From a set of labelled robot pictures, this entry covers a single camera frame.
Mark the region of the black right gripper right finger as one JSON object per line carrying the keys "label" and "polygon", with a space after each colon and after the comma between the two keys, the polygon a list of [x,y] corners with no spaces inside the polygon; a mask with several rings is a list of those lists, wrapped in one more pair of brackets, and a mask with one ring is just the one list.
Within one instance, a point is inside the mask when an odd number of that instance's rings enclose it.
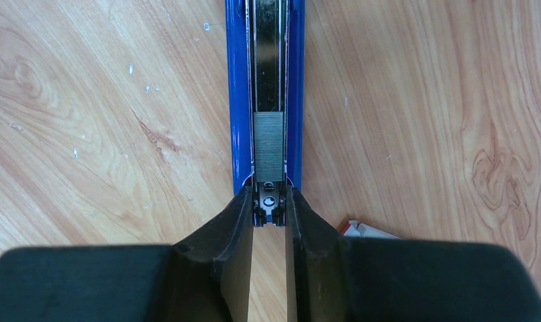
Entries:
{"label": "black right gripper right finger", "polygon": [[285,215],[289,321],[541,321],[541,296],[504,247],[347,237],[295,188]]}

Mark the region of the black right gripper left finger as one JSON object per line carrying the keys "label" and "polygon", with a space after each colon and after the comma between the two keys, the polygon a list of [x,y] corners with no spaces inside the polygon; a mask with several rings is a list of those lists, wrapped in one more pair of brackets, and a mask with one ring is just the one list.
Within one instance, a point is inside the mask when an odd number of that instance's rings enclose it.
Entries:
{"label": "black right gripper left finger", "polygon": [[0,321],[246,321],[253,190],[173,245],[15,248]]}

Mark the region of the small staple box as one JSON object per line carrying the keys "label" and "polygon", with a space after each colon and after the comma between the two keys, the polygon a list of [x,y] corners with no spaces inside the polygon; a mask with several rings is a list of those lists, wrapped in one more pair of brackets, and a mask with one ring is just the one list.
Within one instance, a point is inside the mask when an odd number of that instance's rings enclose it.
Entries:
{"label": "small staple box", "polygon": [[380,229],[357,220],[349,220],[342,230],[342,235],[346,237],[398,239],[395,235],[381,231]]}

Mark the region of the silver staple strip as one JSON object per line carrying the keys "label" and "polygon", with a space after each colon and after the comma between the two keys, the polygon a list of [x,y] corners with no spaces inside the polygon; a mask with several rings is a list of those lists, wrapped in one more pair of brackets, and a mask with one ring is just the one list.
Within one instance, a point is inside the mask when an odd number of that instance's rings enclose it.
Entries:
{"label": "silver staple strip", "polygon": [[254,114],[254,173],[257,182],[283,181],[283,126],[283,112]]}

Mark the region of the blue stapler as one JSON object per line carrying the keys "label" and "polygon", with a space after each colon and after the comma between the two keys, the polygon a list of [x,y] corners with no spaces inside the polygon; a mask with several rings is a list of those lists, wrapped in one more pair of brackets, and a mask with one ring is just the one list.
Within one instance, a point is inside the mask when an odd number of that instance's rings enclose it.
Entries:
{"label": "blue stapler", "polygon": [[[305,2],[227,1],[226,42],[234,190],[254,189],[254,224],[285,223],[286,190],[302,179]],[[284,114],[283,181],[257,182],[254,114]]]}

